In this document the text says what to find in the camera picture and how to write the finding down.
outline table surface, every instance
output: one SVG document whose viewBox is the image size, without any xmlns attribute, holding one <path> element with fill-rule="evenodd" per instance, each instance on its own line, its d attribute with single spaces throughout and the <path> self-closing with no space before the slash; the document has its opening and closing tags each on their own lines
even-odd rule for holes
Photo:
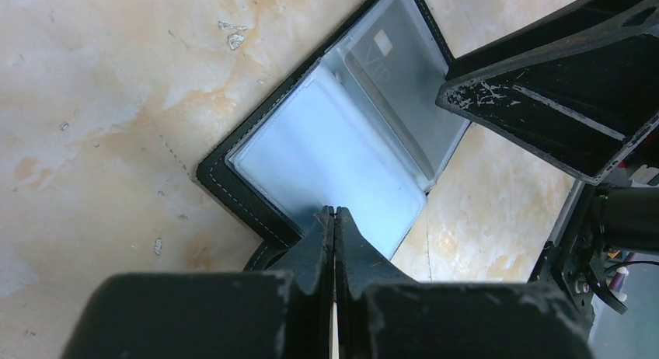
<svg viewBox="0 0 659 359">
<path fill-rule="evenodd" d="M 194 167 L 362 1 L 2 0 L 0 357 L 58 356 L 112 274 L 241 270 Z M 572 1 L 427 0 L 456 55 Z M 523 281 L 572 182 L 472 126 L 393 260 Z"/>
</svg>

